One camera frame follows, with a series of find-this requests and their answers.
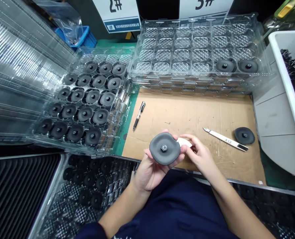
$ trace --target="plastic bag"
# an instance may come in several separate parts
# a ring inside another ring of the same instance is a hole
[[[51,16],[65,35],[66,43],[77,45],[83,35],[81,17],[67,2],[33,0]]]

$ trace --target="sign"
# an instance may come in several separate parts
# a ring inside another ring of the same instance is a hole
[[[180,18],[226,16],[234,0],[180,0]]]
[[[92,0],[109,33],[139,31],[136,0]]]

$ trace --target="dark blue shirt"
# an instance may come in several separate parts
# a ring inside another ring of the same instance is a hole
[[[122,239],[237,238],[231,233],[209,186],[170,170],[144,208],[115,234]],[[76,239],[106,239],[98,223],[86,225]]]

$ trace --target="black pen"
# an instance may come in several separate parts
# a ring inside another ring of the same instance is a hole
[[[141,105],[141,107],[140,107],[140,111],[139,111],[139,113],[138,113],[138,116],[137,116],[137,118],[136,118],[136,120],[135,120],[135,123],[134,123],[134,126],[133,126],[133,132],[135,131],[135,128],[136,128],[137,125],[138,125],[138,121],[139,121],[139,119],[140,119],[140,116],[141,116],[141,113],[143,112],[144,107],[145,107],[145,102],[143,101],[143,102],[142,102],[142,105]]]

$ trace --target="3# sign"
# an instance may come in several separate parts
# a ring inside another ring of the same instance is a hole
[[[136,0],[93,0],[109,33],[139,31],[141,27]]]
[[[225,16],[234,0],[180,0],[180,18]]]

